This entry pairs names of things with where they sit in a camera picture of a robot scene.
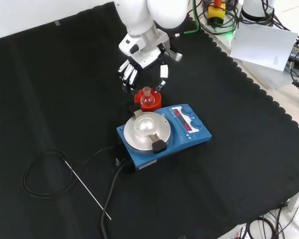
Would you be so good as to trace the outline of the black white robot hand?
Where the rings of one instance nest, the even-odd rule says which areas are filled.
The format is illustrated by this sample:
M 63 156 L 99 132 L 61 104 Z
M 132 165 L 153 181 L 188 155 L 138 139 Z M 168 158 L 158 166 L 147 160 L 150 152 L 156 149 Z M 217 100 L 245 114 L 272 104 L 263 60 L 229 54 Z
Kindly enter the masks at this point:
M 159 63 L 159 82 L 154 91 L 160 92 L 165 86 L 169 74 L 164 55 L 176 62 L 182 59 L 182 54 L 171 44 L 167 33 L 161 30 L 158 32 L 160 36 L 153 45 L 147 44 L 146 40 L 140 36 L 132 37 L 129 34 L 119 44 L 119 49 L 128 57 L 118 69 L 119 78 L 125 91 L 135 92 L 141 72 L 155 63 Z

